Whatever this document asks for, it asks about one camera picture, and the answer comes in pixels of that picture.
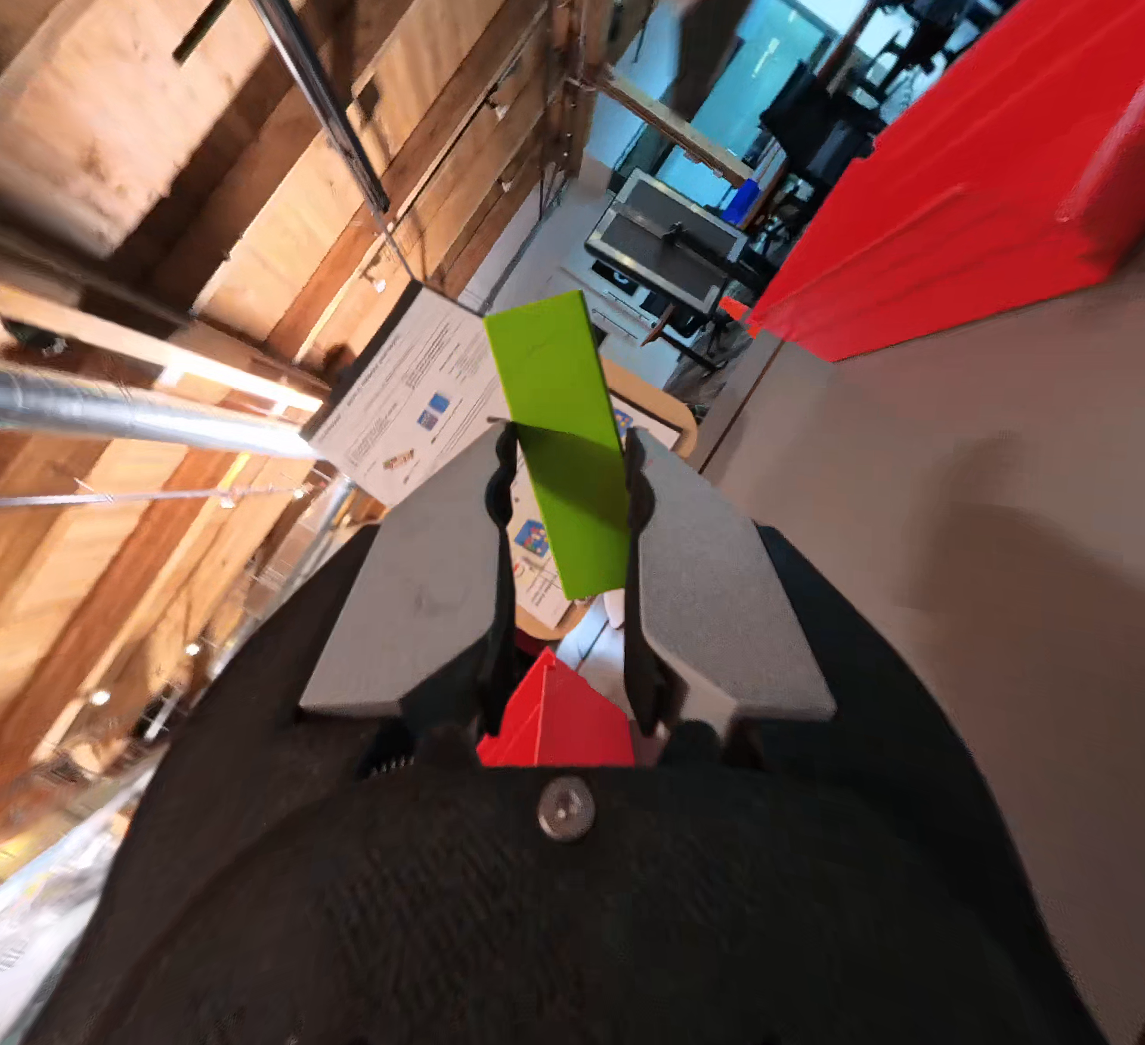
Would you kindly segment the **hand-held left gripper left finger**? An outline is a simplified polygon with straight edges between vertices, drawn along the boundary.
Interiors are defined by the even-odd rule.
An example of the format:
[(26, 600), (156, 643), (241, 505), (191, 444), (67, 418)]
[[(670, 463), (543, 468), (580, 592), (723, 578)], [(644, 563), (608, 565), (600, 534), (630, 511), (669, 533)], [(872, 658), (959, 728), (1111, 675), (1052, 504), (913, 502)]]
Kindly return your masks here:
[(395, 506), (299, 702), (327, 718), (400, 719), (413, 735), (500, 733), (520, 680), (510, 557), (518, 432), (497, 421)]

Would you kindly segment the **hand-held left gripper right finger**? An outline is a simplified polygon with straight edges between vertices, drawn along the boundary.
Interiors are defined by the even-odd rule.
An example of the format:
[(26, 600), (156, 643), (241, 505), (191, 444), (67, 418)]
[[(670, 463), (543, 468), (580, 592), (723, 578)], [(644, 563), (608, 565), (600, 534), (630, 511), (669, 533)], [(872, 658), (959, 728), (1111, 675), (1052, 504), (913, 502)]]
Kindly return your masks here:
[(759, 529), (643, 428), (624, 440), (624, 687), (641, 734), (837, 711)]

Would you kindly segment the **red plastic bin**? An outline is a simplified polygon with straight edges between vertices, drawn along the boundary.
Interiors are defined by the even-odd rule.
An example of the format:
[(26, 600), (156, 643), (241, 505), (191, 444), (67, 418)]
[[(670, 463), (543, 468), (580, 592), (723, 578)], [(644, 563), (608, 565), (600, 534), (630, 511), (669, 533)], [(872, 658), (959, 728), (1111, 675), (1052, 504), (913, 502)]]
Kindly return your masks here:
[(631, 768), (625, 712), (545, 649), (510, 696), (500, 733), (479, 741), (487, 768)]
[(1143, 238), (1144, 0), (1019, 0), (852, 163), (747, 319), (837, 362), (1106, 280)]

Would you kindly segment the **lime green plank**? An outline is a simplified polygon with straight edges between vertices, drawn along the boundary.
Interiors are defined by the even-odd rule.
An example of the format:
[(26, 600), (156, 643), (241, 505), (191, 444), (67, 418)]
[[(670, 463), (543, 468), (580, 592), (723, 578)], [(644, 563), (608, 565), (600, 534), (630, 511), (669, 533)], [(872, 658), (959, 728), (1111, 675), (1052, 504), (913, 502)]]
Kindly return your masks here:
[(483, 326), (564, 596), (622, 587), (624, 454), (584, 294), (492, 314)]

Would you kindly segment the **instruction poster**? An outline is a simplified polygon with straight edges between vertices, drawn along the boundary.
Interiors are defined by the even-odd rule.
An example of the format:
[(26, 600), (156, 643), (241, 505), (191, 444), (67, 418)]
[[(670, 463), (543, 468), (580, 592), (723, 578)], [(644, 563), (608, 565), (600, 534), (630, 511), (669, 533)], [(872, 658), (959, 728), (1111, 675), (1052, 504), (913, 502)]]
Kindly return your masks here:
[(305, 437), (392, 510), (496, 421), (510, 421), (479, 316), (406, 285)]

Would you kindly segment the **grey panel board on stand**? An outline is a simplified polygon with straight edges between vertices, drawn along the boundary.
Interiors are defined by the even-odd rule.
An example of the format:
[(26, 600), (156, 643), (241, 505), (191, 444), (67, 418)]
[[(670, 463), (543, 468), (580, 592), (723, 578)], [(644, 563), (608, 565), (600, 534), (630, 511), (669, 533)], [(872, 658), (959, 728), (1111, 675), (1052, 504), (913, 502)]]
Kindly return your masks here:
[[(642, 169), (633, 171), (584, 243), (594, 260), (608, 266), (664, 300), (646, 343), (669, 341), (680, 356), (708, 373), (721, 371), (711, 353), (732, 324), (722, 295), (732, 283), (755, 296), (766, 286), (751, 262), (743, 259), (748, 238), (737, 228), (678, 193)], [(676, 310), (684, 310), (710, 332), (704, 353), (669, 333)]]

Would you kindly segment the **black office chair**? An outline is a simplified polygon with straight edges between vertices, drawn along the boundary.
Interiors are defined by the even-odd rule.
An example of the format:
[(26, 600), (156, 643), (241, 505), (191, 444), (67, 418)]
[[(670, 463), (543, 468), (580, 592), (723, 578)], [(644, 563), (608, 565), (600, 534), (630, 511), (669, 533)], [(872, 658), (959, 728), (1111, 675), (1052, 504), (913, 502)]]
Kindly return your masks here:
[(886, 128), (881, 114), (848, 94), (834, 94), (799, 61), (759, 116), (760, 128), (781, 147), (789, 172), (810, 183), (818, 197), (829, 193), (851, 163), (869, 157)]

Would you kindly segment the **silver ventilation duct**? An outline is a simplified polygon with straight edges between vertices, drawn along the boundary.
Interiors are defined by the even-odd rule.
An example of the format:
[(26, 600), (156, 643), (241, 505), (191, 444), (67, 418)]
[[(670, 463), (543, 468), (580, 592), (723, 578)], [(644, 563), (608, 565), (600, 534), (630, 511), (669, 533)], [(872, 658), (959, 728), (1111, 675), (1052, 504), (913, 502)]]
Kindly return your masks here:
[(321, 458), (289, 423), (7, 363), (1, 366), (1, 426), (23, 433), (163, 442), (311, 464)]

